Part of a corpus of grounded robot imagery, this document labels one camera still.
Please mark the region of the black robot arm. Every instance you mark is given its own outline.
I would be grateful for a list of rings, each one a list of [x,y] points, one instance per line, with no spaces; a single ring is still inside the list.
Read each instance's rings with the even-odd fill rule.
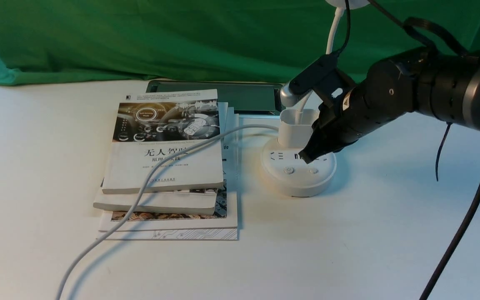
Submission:
[[[336,153],[403,116],[416,112],[480,131],[480,52],[465,57],[418,47],[375,62],[355,83],[322,55],[292,80],[291,93],[322,99],[313,133],[299,157],[311,163]]]

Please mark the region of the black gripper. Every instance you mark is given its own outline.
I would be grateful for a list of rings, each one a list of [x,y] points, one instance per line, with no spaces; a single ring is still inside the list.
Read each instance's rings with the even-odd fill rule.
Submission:
[[[313,133],[299,157],[309,164],[337,153],[359,139],[415,110],[411,85],[364,80],[332,108],[320,111]]]

